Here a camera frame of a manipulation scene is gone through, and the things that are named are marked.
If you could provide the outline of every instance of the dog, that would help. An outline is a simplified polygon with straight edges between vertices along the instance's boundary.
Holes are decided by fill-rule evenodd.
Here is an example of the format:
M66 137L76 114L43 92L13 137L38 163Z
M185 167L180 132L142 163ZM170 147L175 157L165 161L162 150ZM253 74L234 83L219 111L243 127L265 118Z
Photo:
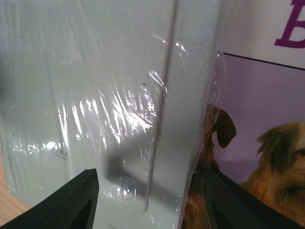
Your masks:
M184 229L210 228L210 222L205 206L203 189L203 170L210 167L213 171L219 171L219 166L214 159L213 133L217 133L218 144L226 148L236 136L236 128L229 114L213 105L208 105L203 125L203 148L192 177L189 196L184 211Z
M276 126L257 141L259 166L241 187L305 227L305 122Z

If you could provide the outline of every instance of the dog's ear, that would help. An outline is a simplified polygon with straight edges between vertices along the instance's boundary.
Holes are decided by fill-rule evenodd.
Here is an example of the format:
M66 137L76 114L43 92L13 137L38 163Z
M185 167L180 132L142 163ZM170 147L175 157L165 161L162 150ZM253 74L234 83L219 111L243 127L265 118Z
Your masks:
M268 130L257 139L262 144L257 153L263 153L264 158L270 159L273 171L283 173L289 168L297 141L298 127L298 123L280 125Z
M236 128L229 114L218 108L218 116L215 122L218 144L221 148L226 148L231 140L236 136Z

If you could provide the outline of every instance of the dog's eye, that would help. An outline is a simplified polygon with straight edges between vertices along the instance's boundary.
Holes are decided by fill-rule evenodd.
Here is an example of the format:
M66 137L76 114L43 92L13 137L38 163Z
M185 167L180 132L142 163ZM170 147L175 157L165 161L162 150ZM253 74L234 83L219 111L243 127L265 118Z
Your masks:
M305 156L305 149L299 149L296 151L299 155Z

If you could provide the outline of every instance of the dog's fur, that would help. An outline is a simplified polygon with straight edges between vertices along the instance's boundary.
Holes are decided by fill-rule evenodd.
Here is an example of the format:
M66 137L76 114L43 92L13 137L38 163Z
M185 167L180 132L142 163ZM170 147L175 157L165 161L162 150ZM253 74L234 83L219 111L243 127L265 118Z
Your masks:
M219 170L214 159L213 133L217 133L218 144L221 148L226 148L236 136L235 126L228 113L212 105L207 106L203 131L205 133L203 149L192 178L185 208L183 227L186 229L205 229L210 224L205 206L202 172L204 167L210 167L213 171Z
M241 186L305 227L305 122L276 126L257 141L259 166Z

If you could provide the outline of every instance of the black line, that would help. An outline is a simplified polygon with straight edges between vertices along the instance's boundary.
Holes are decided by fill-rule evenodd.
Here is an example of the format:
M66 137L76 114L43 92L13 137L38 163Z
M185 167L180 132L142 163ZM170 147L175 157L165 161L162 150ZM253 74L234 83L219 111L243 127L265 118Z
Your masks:
M262 61L262 60L258 60L258 59L254 59L254 58L250 58L250 57L245 57L245 56L234 55L234 54L230 54L230 53L226 53L226 52L224 52L224 55L234 56L234 57L239 57L239 58L243 58L243 59L247 59L247 60L251 60L251 61L269 63L269 64L274 64L274 65L278 65L278 66L282 66L282 67L286 67L286 68L293 68L293 69L305 71L305 68L298 68L298 67L293 67L293 66L289 66L289 65L285 65L285 64L280 64L280 63L274 63L274 62L270 62L270 61Z

